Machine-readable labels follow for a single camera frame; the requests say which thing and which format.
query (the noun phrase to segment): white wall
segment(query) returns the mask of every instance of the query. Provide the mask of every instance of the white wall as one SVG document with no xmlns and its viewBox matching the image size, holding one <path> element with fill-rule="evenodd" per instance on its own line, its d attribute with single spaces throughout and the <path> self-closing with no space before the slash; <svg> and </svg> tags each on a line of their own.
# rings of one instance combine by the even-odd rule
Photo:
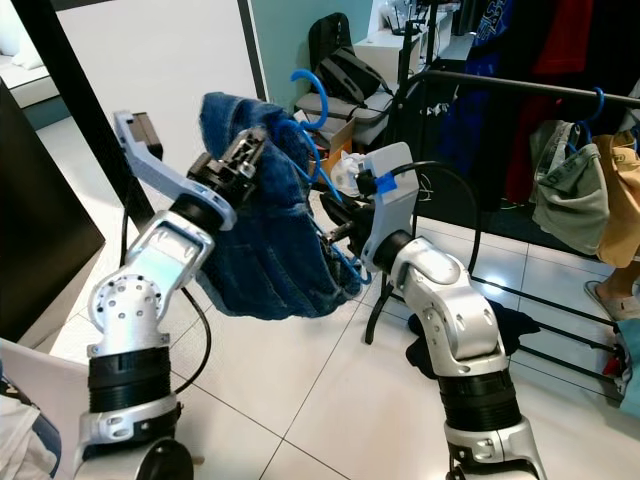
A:
<svg viewBox="0 0 640 480">
<path fill-rule="evenodd" d="M 109 120 L 148 112 L 164 161 L 181 173 L 204 149 L 202 96 L 256 97 L 236 0 L 115 0 L 58 17 Z"/>
<path fill-rule="evenodd" d="M 369 35 L 382 28 L 383 22 L 380 16 L 380 7 L 384 4 L 385 0 L 373 0 L 373 5 L 371 5 L 371 17 L 369 17 Z"/>
</svg>

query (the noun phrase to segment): teal wall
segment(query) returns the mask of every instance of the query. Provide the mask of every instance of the teal wall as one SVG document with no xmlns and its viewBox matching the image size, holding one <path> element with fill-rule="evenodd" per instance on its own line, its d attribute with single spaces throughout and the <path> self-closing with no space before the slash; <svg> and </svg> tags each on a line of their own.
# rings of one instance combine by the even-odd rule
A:
<svg viewBox="0 0 640 480">
<path fill-rule="evenodd" d="M 311 25 L 326 15 L 342 12 L 349 18 L 351 41 L 367 36 L 372 0 L 252 0 L 262 65 L 269 99 L 293 109 L 309 89 L 309 82 L 292 83 L 296 68 L 309 68 L 307 37 Z"/>
</svg>

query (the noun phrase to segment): black cylindrical joint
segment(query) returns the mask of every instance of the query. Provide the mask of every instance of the black cylindrical joint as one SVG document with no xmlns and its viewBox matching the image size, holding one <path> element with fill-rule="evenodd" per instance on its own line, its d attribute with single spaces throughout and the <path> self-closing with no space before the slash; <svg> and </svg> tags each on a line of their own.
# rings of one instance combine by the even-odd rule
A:
<svg viewBox="0 0 640 480">
<path fill-rule="evenodd" d="M 180 195 L 169 210 L 203 229 L 212 237 L 215 237 L 224 223 L 224 218 L 215 208 L 192 195 Z"/>
<path fill-rule="evenodd" d="M 376 250 L 373 256 L 373 263 L 389 275 L 398 253 L 406 247 L 411 240 L 413 240 L 413 238 L 411 238 L 409 232 L 405 232 L 404 230 L 398 230 L 392 233 L 382 241 L 378 250 Z"/>
<path fill-rule="evenodd" d="M 171 394 L 169 348 L 150 348 L 89 361 L 89 412 L 110 412 Z"/>
<path fill-rule="evenodd" d="M 522 419 L 508 370 L 475 377 L 439 377 L 447 425 L 486 432 L 517 425 Z"/>
</svg>

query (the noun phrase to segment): person's foot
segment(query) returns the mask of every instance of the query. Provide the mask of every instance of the person's foot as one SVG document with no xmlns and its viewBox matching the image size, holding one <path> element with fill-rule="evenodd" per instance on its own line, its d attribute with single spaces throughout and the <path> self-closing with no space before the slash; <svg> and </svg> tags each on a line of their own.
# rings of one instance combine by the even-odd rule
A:
<svg viewBox="0 0 640 480">
<path fill-rule="evenodd" d="M 640 301 L 636 297 L 619 296 L 610 292 L 601 282 L 592 280 L 584 284 L 585 292 L 609 314 L 615 322 L 640 318 Z"/>
</svg>

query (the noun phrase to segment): cardboard box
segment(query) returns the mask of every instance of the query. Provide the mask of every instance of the cardboard box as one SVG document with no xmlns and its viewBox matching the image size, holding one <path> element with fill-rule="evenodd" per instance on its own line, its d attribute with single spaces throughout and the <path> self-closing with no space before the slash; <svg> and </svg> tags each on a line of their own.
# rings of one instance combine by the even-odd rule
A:
<svg viewBox="0 0 640 480">
<path fill-rule="evenodd" d="M 318 116 L 308 115 L 311 122 L 315 122 Z M 353 131 L 356 126 L 355 119 L 346 120 L 340 118 L 327 118 L 327 121 L 320 130 L 317 131 L 325 140 L 329 142 L 329 157 L 322 161 L 322 169 L 327 175 L 331 174 L 331 169 L 340 160 L 341 153 L 343 151 L 351 153 Z M 313 173 L 315 168 L 315 162 L 309 162 L 309 173 Z"/>
</svg>

